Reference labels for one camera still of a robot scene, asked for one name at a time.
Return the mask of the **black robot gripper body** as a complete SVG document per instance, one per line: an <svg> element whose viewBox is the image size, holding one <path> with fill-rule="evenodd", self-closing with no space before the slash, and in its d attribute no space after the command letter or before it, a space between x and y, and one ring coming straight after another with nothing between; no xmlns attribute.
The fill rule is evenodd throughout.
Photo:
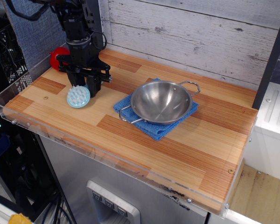
<svg viewBox="0 0 280 224"><path fill-rule="evenodd" d="M111 82L110 66L99 59L100 49L91 42L90 38L82 40L66 39L70 55L57 56L60 63L59 71L67 73L72 71L87 78L97 76L104 82Z"/></svg>

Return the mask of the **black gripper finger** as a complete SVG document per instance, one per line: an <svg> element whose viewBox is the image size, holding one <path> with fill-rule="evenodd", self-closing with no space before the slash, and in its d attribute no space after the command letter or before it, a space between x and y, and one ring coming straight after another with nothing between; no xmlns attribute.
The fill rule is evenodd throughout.
<svg viewBox="0 0 280 224"><path fill-rule="evenodd" d="M79 73L67 71L67 76L73 87L86 85L85 77L81 76Z"/></svg>
<svg viewBox="0 0 280 224"><path fill-rule="evenodd" d="M101 89L101 79L97 76L88 76L86 80L90 96L93 98Z"/></svg>

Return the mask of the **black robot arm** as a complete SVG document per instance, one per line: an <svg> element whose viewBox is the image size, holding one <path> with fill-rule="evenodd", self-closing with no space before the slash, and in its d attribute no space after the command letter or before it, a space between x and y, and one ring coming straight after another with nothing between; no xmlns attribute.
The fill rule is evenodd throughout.
<svg viewBox="0 0 280 224"><path fill-rule="evenodd" d="M91 0L39 0L43 6L34 20L51 8L66 33L68 55L57 55L58 68L67 73L72 86L87 86L91 97L101 89L102 82L111 82L110 65L99 59L107 46L101 28L98 3Z"/></svg>

